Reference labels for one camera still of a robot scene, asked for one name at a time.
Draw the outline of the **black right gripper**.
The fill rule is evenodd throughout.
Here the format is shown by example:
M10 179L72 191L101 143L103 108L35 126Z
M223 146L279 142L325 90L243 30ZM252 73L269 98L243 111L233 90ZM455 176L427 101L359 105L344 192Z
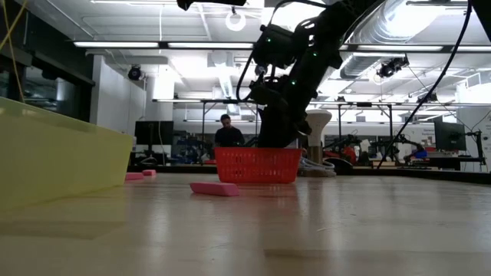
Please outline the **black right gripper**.
M299 117L286 117L282 147L285 148L301 136L309 136L311 127L307 122L305 110L311 99L316 99L316 89L305 88L288 76L266 77L251 82L251 99L259 105L279 108L280 111ZM258 147L279 148L281 117L277 113L260 113L261 128Z

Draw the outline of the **white mushroom lamp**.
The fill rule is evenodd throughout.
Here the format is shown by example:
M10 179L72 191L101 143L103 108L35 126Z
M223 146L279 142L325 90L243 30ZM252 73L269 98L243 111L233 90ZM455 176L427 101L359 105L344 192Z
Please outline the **white mushroom lamp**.
M308 135L308 159L322 164L322 131L331 121L332 114L327 110L307 110L306 121L311 128Z

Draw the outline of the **red plastic basket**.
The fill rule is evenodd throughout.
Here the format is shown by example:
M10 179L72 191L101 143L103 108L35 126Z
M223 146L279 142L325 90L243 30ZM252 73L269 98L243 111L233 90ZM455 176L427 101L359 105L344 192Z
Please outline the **red plastic basket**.
M291 183L298 173L300 149L216 147L219 180L230 183Z

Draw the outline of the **person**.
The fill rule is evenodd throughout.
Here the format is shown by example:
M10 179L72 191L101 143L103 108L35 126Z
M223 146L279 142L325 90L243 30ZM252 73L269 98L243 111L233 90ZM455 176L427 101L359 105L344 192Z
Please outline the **person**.
M220 117L220 123L222 127L215 133L215 146L235 147L245 143L242 132L231 124L231 118L228 114L223 114Z

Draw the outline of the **long ceiling light strip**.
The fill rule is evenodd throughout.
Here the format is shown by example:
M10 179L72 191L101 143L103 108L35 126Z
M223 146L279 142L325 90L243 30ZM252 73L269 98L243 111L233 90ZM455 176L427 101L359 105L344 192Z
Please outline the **long ceiling light strip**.
M158 42L75 41L78 48L158 48Z
M422 45L360 45L358 51L441 51L442 46Z
M253 43L240 42L169 42L169 48L189 49L252 49Z

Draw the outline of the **black computer monitor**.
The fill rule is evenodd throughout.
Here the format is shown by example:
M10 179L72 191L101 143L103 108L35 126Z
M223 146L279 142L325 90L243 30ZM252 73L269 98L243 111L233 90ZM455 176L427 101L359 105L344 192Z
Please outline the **black computer monitor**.
M135 137L137 145L172 145L173 121L137 121Z
M466 132L463 124L435 122L434 131L437 149L444 151L466 150Z

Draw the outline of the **yellow plastic tray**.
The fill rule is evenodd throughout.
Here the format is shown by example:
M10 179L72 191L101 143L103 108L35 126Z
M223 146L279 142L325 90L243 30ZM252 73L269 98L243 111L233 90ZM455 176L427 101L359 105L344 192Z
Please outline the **yellow plastic tray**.
M0 212L124 183L133 139L0 97Z

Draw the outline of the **black background workstation frame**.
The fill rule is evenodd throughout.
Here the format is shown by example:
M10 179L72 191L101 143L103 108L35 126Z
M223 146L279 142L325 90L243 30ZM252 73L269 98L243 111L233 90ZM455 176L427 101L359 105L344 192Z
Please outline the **black background workstation frame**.
M254 120L247 120L247 123L255 123L256 127L259 123L258 118L259 118L259 105L253 101L253 100L233 100L233 99L218 99L218 100L198 100L199 103L203 105L203 115L202 115L202 136L204 136L204 130L205 130L205 116L208 110L206 109L206 105L208 103L211 103L213 105L216 104L233 104L233 105L255 105L255 109L253 112L255 112L256 118ZM342 134L342 124L343 122L341 121L341 118L343 116L342 110L351 110L353 108L358 108L361 110L370 110L370 109L379 109L379 111L384 114L386 117L389 118L389 122L372 122L372 124L378 124L378 125L388 125L389 126L389 131L390 131L390 140L388 142L385 142L383 144L383 147L385 149L385 154L390 155L392 159L396 159L395 152L392 149L393 145L396 143L399 134L394 134L394 121L393 121L393 111L394 111L394 106L400 106L401 103L389 103L389 102L342 102L342 101L312 101L309 106L316 106L319 109L321 109L323 106L330 106L330 107L335 107L338 111L338 140L335 141L332 144L327 144L325 146L325 149L327 148L338 148L338 153L341 154L342 150L351 144L359 144L360 142L355 139L356 136L356 131L354 131L352 134L347 135L346 138L343 137ZM353 124L353 122L344 122L344 124ZM370 124L370 122L354 122L354 124Z

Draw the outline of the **silver ventilation duct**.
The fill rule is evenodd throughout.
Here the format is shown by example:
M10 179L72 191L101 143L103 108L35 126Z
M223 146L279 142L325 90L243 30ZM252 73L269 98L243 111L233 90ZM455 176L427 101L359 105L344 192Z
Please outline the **silver ventilation duct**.
M386 0L373 15L365 19L348 39L354 44L405 44L427 28L442 12L436 6L408 5L410 0ZM342 54L344 63L339 69L343 79L356 79L380 56Z

